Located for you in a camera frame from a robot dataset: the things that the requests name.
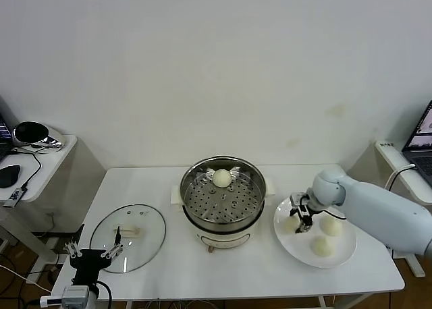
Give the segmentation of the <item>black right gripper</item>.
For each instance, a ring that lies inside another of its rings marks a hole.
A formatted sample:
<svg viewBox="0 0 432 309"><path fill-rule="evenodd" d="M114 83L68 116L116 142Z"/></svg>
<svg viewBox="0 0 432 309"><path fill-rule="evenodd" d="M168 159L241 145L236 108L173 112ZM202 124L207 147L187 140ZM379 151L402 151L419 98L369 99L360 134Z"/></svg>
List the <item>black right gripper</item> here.
<svg viewBox="0 0 432 309"><path fill-rule="evenodd" d="M295 233L302 233L304 230L304 224L306 226L313 225L313 214L311 209L308 207L310 198L308 196L301 196L298 205L298 216L300 218L299 226L296 228Z"/></svg>

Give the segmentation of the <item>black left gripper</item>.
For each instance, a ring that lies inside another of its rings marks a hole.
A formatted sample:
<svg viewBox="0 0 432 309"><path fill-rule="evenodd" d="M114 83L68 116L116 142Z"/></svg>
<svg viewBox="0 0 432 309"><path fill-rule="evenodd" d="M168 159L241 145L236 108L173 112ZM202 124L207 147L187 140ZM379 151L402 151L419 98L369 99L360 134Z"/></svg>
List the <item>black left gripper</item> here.
<svg viewBox="0 0 432 309"><path fill-rule="evenodd" d="M120 226L115 230L113 246L107 250L83 249L80 251L78 244L84 224L73 233L70 241L66 242L63 249L70 256L70 265L76 270L73 285L95 285L101 270L111 265L111 260L122 252Z"/></svg>

